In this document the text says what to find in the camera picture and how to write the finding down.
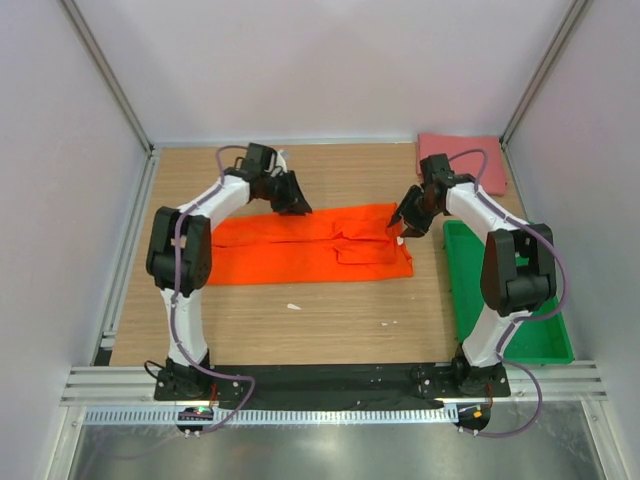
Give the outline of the orange t shirt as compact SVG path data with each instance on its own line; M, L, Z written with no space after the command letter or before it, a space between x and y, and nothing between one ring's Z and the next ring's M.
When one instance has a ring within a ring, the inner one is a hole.
M307 216L229 218L212 234L209 286L382 281L411 277L413 259L388 225L394 203Z

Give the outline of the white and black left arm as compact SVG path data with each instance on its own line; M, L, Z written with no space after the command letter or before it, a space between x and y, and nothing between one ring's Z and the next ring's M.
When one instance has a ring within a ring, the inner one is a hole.
M204 398L217 376L202 325L202 289L213 270L212 233L254 199L268 201L278 214L312 212L294 171L278 167L274 174L251 175L228 168L198 197L178 208L159 208L153 220L146 271L163 298L170 338L159 377L177 379L178 389L192 400Z

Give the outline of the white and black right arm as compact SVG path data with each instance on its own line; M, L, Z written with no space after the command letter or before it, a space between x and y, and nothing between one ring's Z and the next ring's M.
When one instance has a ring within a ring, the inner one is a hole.
M486 385L490 369L502 363L502 352L520 325L556 295L553 233L544 223L511 215L472 182L411 186L389 224L403 223L404 237L422 237L439 214L456 216L484 245L484 305L450 372L454 390L472 396Z

